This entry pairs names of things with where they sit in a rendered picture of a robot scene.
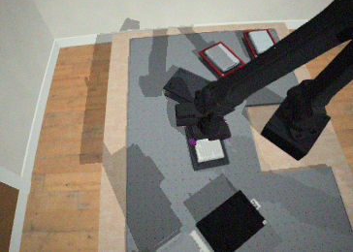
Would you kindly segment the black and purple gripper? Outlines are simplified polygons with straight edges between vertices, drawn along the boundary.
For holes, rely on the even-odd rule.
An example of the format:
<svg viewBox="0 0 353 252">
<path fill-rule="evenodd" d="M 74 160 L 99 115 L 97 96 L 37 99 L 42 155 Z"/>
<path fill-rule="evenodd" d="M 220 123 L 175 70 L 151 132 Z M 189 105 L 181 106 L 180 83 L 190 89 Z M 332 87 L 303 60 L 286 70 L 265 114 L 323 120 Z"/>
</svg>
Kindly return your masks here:
<svg viewBox="0 0 353 252">
<path fill-rule="evenodd" d="M 216 141 L 216 140 L 222 141 L 225 139 L 230 139 L 231 132 L 226 122 L 226 119 L 223 119 L 223 121 L 219 122 L 219 124 L 215 127 L 209 127 L 204 125 L 201 121 L 200 129 L 198 129 L 198 125 L 186 126 L 190 145 L 196 145 L 197 144 L 196 141 L 204 140 L 204 139 L 209 139 L 209 141 Z"/>
</svg>

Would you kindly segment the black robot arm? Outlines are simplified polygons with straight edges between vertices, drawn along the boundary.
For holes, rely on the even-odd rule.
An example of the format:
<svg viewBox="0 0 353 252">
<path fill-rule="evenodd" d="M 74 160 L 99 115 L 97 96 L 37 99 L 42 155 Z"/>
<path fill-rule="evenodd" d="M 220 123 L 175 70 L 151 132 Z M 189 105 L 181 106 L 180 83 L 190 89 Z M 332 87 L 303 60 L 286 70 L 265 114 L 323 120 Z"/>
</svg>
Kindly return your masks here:
<svg viewBox="0 0 353 252">
<path fill-rule="evenodd" d="M 325 106 L 353 80 L 353 0 L 334 0 L 232 74 L 195 91 L 193 102 L 176 104 L 176 126 L 200 129 L 202 121 L 215 127 L 256 91 L 349 40 L 315 79 L 305 79 L 287 91 L 288 104 L 280 110 L 293 141 L 316 136 L 315 124 L 327 114 Z"/>
</svg>

